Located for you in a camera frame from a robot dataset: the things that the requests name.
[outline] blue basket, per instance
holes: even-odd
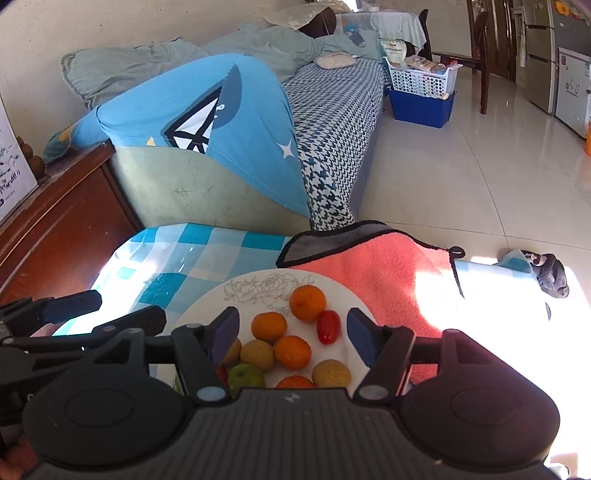
[[[421,97],[397,90],[389,90],[388,96],[396,120],[441,128],[452,116],[456,92],[453,92],[447,100]]]

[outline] pillow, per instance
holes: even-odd
[[[356,60],[345,52],[327,53],[316,58],[316,63],[321,69],[335,70],[355,65]]]
[[[135,48],[90,48],[64,55],[61,75],[86,107],[115,98],[164,72],[206,57],[198,46],[182,38]]]
[[[364,59],[382,61],[379,52],[378,33],[374,30],[359,30],[354,32],[355,36],[345,34],[327,35],[315,39],[320,46],[321,55],[344,51],[349,55],[354,55]]]

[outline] wooden cabinet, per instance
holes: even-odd
[[[141,229],[102,144],[65,158],[0,225],[0,304],[87,290],[113,252]]]

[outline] plate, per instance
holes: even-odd
[[[291,293],[302,285],[315,285],[326,296],[327,310],[334,310],[341,319],[341,336],[331,345],[323,345],[316,334],[316,323],[304,323],[290,312],[288,301]],[[279,312],[287,319],[286,335],[302,337],[312,348],[312,359],[308,366],[300,371],[292,371],[279,364],[265,374],[267,387],[275,387],[289,375],[300,374],[311,379],[312,369],[322,360],[333,358],[343,362],[351,371],[352,381],[349,394],[352,394],[363,380],[368,368],[347,336],[346,319],[349,310],[359,308],[375,321],[365,304],[338,282],[323,275],[303,270],[272,269],[252,272],[228,280],[199,298],[179,318],[175,327],[188,323],[208,325],[229,306],[236,307],[240,313],[240,333],[238,338],[244,345],[253,340],[251,333],[252,319],[258,313]],[[174,365],[159,365],[157,376],[172,385],[176,369]]]

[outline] dining table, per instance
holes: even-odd
[[[423,49],[427,37],[416,14],[393,10],[378,12],[353,12],[336,15],[335,33],[343,34],[354,30],[375,30],[380,38],[404,40],[416,51]]]

